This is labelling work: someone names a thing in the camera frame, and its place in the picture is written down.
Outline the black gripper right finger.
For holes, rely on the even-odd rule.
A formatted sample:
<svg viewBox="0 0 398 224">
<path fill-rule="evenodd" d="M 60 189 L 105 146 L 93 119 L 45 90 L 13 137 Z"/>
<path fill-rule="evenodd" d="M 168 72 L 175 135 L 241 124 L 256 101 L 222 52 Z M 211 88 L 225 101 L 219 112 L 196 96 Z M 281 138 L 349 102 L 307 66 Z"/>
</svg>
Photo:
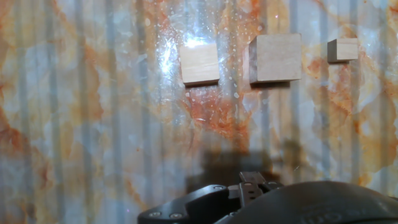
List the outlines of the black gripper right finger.
<svg viewBox="0 0 398 224">
<path fill-rule="evenodd" d="M 269 192 L 271 190 L 276 190 L 279 189 L 281 187 L 283 187 L 284 185 L 281 184 L 280 182 L 264 182 L 261 184 L 261 189 L 264 192 Z"/>
</svg>

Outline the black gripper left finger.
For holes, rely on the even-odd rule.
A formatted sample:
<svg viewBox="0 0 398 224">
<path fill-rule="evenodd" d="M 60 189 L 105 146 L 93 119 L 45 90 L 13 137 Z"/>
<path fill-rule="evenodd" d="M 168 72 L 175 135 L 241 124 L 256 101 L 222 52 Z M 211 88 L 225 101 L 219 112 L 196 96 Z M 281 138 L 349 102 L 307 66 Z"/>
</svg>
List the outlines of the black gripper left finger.
<svg viewBox="0 0 398 224">
<path fill-rule="evenodd" d="M 265 179 L 260 172 L 240 172 L 239 201 L 241 207 L 247 206 L 266 192 Z"/>
</svg>

